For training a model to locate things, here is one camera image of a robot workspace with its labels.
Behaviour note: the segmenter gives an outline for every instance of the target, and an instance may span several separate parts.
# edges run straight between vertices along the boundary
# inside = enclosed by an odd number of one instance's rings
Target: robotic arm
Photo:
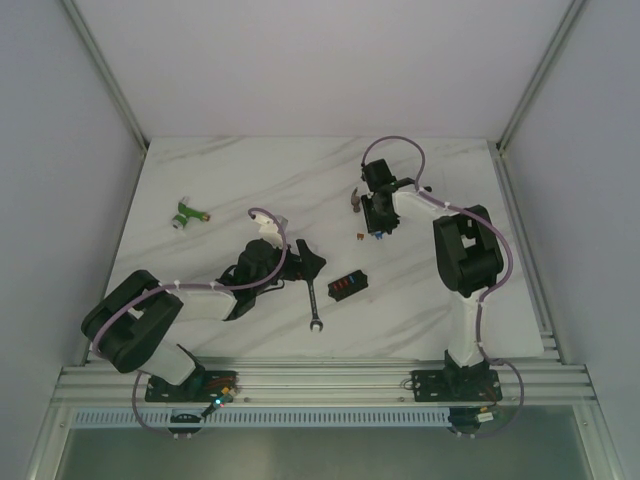
[[[261,238],[250,241],[237,264],[217,282],[160,285],[149,272],[139,270],[84,319],[82,332],[119,372],[139,370],[152,375],[147,401],[208,402],[211,391],[203,388],[207,383],[223,374],[235,377],[235,372],[207,372],[182,346],[163,340],[183,307],[170,290],[195,289],[214,295],[212,317],[230,321],[253,308],[269,287],[284,280],[312,282],[326,264],[302,239],[296,240],[299,254],[292,253],[283,235],[287,220],[269,215],[252,214],[260,224]]]
[[[450,215],[452,212],[446,207],[425,201],[419,192],[400,191],[415,181],[397,180],[383,159],[364,166],[362,179],[370,191],[361,197],[370,234],[391,234],[400,218],[433,222],[438,272],[451,291],[453,328],[445,351],[445,368],[422,372],[425,374],[419,375],[420,381],[414,378],[414,385],[420,384],[421,393],[425,394],[416,395],[416,401],[484,400],[487,389],[500,399],[499,388],[495,387],[497,373],[489,369],[476,341],[478,299],[485,289],[496,284],[497,275],[504,268],[495,235],[467,216]],[[491,221],[480,205],[466,210]]]

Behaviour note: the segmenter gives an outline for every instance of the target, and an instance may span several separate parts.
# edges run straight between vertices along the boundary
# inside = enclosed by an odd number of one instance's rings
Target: white marble tabletop
[[[443,358],[449,341],[450,292],[441,283],[430,220],[401,219],[392,235],[376,240],[350,194],[360,181],[368,138],[155,138],[142,170],[117,254],[109,290],[131,272],[149,270],[161,282],[210,282],[236,263],[258,225],[247,209],[259,206],[289,220],[288,243],[304,238],[327,259],[315,280],[322,333],[309,331],[304,282],[258,297],[256,307],[232,322],[207,317],[209,295],[182,295],[185,307],[167,339],[197,355],[229,357]],[[483,140],[416,139],[427,153],[423,185],[461,206],[482,204],[516,254],[512,280],[488,299],[484,339],[499,357],[543,352],[538,324],[513,243],[487,144]],[[392,173],[414,177],[419,156],[402,142],[380,144],[369,160],[385,158]],[[171,227],[177,202],[211,214]],[[327,284],[354,270],[369,288],[336,303]]]

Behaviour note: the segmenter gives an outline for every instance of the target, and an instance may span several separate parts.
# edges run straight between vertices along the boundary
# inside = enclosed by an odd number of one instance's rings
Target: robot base
[[[175,386],[153,375],[147,384],[145,401],[149,403],[211,403],[222,397],[224,387],[234,387],[234,371],[198,371],[182,385]]]
[[[494,403],[502,400],[498,372],[486,361],[471,367],[459,367],[445,352],[442,370],[411,372],[413,397],[420,403],[465,402]]]

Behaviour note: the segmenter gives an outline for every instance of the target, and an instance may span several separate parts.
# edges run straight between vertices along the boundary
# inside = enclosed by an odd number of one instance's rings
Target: glass panel
[[[226,428],[190,441],[73,430],[58,480],[590,479],[573,411],[527,407],[495,438],[436,428]]]

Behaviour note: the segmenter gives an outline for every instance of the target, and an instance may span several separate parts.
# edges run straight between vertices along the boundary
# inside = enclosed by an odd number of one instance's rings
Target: white wall
[[[640,2],[592,1],[509,154],[562,340],[640,478]]]
[[[77,0],[148,137],[498,139],[569,0]]]
[[[139,156],[54,0],[0,15],[0,465],[24,478],[101,294]]]

